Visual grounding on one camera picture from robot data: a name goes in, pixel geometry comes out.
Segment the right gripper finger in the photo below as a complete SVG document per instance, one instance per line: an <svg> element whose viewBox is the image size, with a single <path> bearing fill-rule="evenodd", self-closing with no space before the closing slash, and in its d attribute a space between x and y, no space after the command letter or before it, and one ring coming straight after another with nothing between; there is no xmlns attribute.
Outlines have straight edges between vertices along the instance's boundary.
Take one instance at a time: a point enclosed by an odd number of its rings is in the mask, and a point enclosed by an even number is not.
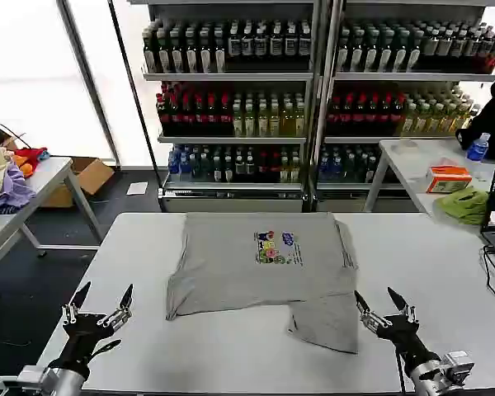
<svg viewBox="0 0 495 396"><path fill-rule="evenodd" d="M412 326L418 327L419 321L416 318L416 310L413 305L410 305L402 295L397 293L392 288L388 287L390 299L393 301L398 313L388 316L388 320L396 327Z"/></svg>
<svg viewBox="0 0 495 396"><path fill-rule="evenodd" d="M370 331L378 331L380 328L387 328L387 322L376 312L370 309L361 294L355 290L356 307L360 313L360 321Z"/></svg>

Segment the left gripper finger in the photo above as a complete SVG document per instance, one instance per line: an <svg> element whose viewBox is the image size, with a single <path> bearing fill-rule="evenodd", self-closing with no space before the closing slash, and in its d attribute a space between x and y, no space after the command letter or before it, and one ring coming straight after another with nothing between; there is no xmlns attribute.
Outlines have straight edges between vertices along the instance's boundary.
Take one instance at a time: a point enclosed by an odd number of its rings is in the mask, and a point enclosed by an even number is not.
<svg viewBox="0 0 495 396"><path fill-rule="evenodd" d="M132 304L133 288L134 285L130 284L115 311L98 320L99 326L118 330L131 318L130 306Z"/></svg>
<svg viewBox="0 0 495 396"><path fill-rule="evenodd" d="M82 322L86 317L86 313L82 313L80 308L83 306L87 298L88 291L91 287L91 281L87 282L80 290L78 290L72 299L62 306L63 325L75 325Z"/></svg>

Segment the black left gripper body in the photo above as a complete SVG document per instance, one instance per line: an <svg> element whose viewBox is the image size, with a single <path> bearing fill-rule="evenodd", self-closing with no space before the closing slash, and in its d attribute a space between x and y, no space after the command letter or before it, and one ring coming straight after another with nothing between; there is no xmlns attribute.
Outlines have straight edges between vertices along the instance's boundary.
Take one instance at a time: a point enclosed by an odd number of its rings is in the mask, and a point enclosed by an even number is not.
<svg viewBox="0 0 495 396"><path fill-rule="evenodd" d="M81 313L75 323L64 325L68 340L59 357L48 364L51 369L71 370L81 376L89 376L88 363L92 359L97 343L114 335L111 326L104 327L97 322L101 314Z"/></svg>

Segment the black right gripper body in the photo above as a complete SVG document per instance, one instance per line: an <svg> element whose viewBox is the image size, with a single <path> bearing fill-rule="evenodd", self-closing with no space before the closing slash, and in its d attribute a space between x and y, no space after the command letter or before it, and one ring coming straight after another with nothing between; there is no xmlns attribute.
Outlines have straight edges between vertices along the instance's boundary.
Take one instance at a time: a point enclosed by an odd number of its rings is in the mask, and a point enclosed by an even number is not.
<svg viewBox="0 0 495 396"><path fill-rule="evenodd" d="M417 335L418 323L410 323L401 314L388 315L385 321L391 322L387 327L379 327L378 338L391 341L404 362L405 370L414 370L428 361L439 361L440 357L429 351Z"/></svg>

